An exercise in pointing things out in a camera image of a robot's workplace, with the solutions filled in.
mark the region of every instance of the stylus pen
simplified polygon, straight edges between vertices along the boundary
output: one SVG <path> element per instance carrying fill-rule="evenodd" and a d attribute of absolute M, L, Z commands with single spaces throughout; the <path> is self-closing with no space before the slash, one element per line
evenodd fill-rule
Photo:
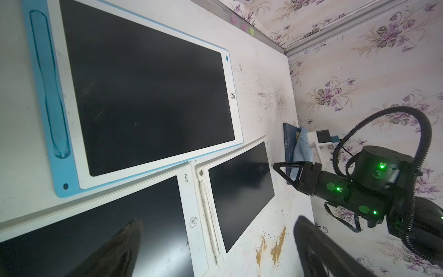
<path fill-rule="evenodd" d="M 206 214 L 206 222 L 208 224 L 209 236 L 211 238 L 212 250 L 214 252 L 214 256 L 217 257 L 220 252 L 218 251 L 218 244 L 215 238 L 215 229 L 214 224 L 212 223 L 212 214 L 209 208 L 208 195 L 206 194 L 206 188 L 203 181 L 199 181 L 200 185 L 200 193 L 202 194 L 203 207 L 205 208 Z"/>

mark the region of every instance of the wall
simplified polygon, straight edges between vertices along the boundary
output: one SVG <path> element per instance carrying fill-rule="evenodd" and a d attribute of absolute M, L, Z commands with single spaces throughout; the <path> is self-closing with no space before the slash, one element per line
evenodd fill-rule
<path fill-rule="evenodd" d="M 377 0 L 221 0 L 275 43 L 287 48 Z"/>
<path fill-rule="evenodd" d="M 299 124 L 344 137 L 374 112 L 393 105 L 422 110 L 433 125 L 430 152 L 417 179 L 416 195 L 443 207 L 443 3 L 419 0 L 313 47 L 290 62 Z M 379 145 L 414 156 L 420 128 L 407 114 L 382 117 L 359 131 L 346 149 Z M 350 155 L 342 151 L 340 165 Z M 385 222 L 353 233 L 326 213 L 314 197 L 317 225 L 378 276 L 443 276 L 443 270 L 410 253 L 387 232 Z M 334 209 L 353 224 L 353 214 Z"/>

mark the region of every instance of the book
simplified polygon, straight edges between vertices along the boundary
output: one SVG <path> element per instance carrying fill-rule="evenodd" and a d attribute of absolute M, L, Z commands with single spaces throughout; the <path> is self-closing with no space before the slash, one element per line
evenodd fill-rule
<path fill-rule="evenodd" d="M 294 148 L 297 144 L 297 140 L 300 135 L 300 128 L 292 126 L 289 123 L 283 123 L 283 136 L 284 136 L 284 159 L 285 162 L 292 162 L 294 157 Z M 286 175 L 291 174 L 291 168 L 285 168 Z"/>

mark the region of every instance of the white tabletop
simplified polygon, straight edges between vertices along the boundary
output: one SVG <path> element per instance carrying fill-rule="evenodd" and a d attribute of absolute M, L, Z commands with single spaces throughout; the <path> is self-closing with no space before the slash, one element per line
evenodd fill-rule
<path fill-rule="evenodd" d="M 245 144 L 267 134 L 271 162 L 284 161 L 282 124 L 297 125 L 286 56 L 189 0 L 110 2 L 227 49 L 233 66 Z M 65 199 L 55 195 L 20 1 L 0 1 L 0 11 L 0 222 L 3 222 L 108 187 Z M 200 157 L 191 164 L 194 167 L 231 150 Z M 204 228 L 210 268 L 206 276 L 303 274 L 293 227 L 299 215 L 313 221 L 311 200 L 287 185 L 280 176 L 277 178 L 277 201 L 264 211 L 223 266 L 217 266 L 208 231 Z M 206 226 L 201 205 L 200 208 L 202 226 Z M 279 248 L 284 229 L 283 244 Z M 262 236 L 266 250 L 260 252 Z M 281 251 L 272 251 L 276 244 Z"/>

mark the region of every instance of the blue cloth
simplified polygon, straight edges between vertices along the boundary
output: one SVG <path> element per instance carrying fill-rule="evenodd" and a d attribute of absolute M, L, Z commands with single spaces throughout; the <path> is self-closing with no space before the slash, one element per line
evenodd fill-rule
<path fill-rule="evenodd" d="M 314 159 L 314 151 L 309 147 L 309 142 L 307 140 L 307 129 L 305 127 L 300 131 L 299 139 L 294 148 L 293 162 L 308 161 L 312 162 Z M 290 178 L 295 180 L 297 174 L 299 173 L 299 168 L 292 168 Z"/>

